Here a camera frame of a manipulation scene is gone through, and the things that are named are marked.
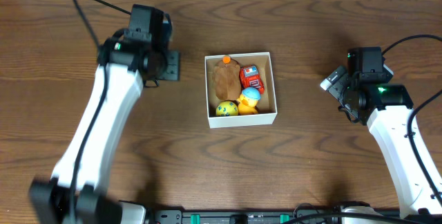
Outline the brown plush toy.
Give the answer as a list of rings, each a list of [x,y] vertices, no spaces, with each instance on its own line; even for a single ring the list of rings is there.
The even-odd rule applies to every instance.
[[[213,85],[216,97],[221,101],[234,101],[239,98],[242,85],[240,82],[240,64],[225,55],[214,67]]]

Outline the red toy car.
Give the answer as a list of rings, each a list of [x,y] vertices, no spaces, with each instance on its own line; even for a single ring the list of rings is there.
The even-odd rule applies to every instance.
[[[265,87],[256,65],[243,66],[240,69],[239,76],[243,88],[254,87],[261,95],[265,92]]]

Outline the yellow rubber duck blue hat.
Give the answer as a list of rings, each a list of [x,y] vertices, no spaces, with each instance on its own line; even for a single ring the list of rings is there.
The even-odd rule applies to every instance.
[[[261,98],[261,94],[258,89],[254,87],[248,87],[242,90],[238,102],[238,112],[240,115],[255,115],[258,114],[256,108]]]

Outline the yellow ball with blue letters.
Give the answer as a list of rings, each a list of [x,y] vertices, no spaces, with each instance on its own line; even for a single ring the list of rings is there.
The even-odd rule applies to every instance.
[[[232,101],[223,101],[216,107],[215,114],[217,117],[237,116],[239,115],[238,106]]]

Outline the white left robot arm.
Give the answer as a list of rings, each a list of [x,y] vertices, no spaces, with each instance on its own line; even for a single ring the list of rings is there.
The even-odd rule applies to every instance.
[[[169,39],[113,36],[98,49],[93,90],[75,135],[48,182],[29,194],[40,223],[145,223],[139,203],[107,197],[111,166],[128,115],[147,81],[178,80],[180,54]]]

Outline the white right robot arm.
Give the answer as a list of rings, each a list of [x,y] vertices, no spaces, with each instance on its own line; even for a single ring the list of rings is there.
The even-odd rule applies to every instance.
[[[406,88],[390,84],[391,78],[388,68],[350,73],[340,66],[320,86],[338,100],[339,111],[365,125],[374,137],[394,183],[400,216],[420,211],[441,216],[441,175],[422,139]]]

